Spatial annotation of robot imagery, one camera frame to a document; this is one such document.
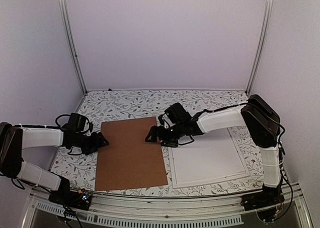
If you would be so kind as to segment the brown cardboard backing board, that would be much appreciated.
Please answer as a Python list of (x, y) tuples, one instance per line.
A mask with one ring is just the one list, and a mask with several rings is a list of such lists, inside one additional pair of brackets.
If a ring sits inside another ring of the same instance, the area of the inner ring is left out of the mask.
[(106, 121), (101, 133), (109, 144), (99, 148), (95, 191), (152, 188), (168, 184), (162, 147), (145, 142), (155, 117)]

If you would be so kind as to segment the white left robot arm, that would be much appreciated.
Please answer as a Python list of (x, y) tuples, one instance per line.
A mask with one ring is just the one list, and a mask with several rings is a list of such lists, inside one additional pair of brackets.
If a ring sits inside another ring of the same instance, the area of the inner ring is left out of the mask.
[(26, 161), (23, 154), (34, 149), (71, 151), (78, 148), (80, 156), (88, 156), (108, 145), (101, 132), (93, 131), (93, 123), (75, 112), (59, 115), (53, 126), (3, 121), (0, 124), (0, 174), (53, 191), (63, 205), (70, 205), (75, 198), (69, 180)]

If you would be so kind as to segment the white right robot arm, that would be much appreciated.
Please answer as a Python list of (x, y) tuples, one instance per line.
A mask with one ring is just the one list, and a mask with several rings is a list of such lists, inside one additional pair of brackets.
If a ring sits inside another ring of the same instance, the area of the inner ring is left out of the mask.
[(145, 137), (147, 143), (160, 142), (162, 146), (177, 148), (179, 140), (233, 127), (246, 127), (253, 143), (259, 148), (263, 167), (263, 188), (258, 201), (269, 206), (278, 198), (281, 175), (283, 146), (281, 136), (285, 129), (280, 116), (258, 94), (251, 95), (247, 101), (215, 110), (204, 109), (191, 115), (181, 103), (167, 108), (158, 117), (159, 125), (150, 128)]

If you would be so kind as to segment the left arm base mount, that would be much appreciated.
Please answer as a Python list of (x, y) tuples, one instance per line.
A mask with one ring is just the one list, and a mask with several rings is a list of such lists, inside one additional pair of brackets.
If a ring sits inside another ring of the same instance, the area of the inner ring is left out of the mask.
[(84, 188), (73, 191), (70, 188), (70, 181), (59, 176), (60, 184), (58, 190), (51, 190), (48, 200), (52, 203), (64, 205), (69, 208), (88, 211), (92, 202), (92, 193)]

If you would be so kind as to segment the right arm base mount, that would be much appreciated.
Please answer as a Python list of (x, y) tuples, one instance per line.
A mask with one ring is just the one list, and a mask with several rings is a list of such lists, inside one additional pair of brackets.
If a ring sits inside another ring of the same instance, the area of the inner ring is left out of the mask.
[(245, 211), (272, 206), (272, 208), (264, 209), (257, 213), (262, 222), (270, 223), (274, 222), (282, 211), (284, 201), (285, 198), (280, 185), (276, 188), (263, 185), (262, 191), (243, 195), (240, 205), (244, 207)]

